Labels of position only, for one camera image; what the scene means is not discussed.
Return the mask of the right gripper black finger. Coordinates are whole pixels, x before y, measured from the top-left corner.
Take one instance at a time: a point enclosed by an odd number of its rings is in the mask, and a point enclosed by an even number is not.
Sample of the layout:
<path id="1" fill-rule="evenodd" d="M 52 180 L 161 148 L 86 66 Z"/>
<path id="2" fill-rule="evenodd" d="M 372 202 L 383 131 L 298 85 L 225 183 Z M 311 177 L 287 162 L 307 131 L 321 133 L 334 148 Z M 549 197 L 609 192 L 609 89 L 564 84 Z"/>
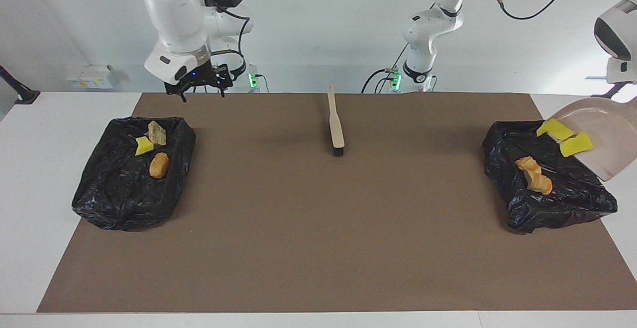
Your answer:
<path id="1" fill-rule="evenodd" d="M 214 68 L 214 87 L 219 89 L 220 96 L 225 98 L 227 88 L 233 86 L 232 74 L 227 64 L 219 65 Z"/>
<path id="2" fill-rule="evenodd" d="M 185 92 L 189 89 L 188 83 L 179 82 L 176 85 L 165 83 L 165 91 L 167 95 L 177 95 L 181 98 L 182 102 L 187 102 L 185 98 Z"/>

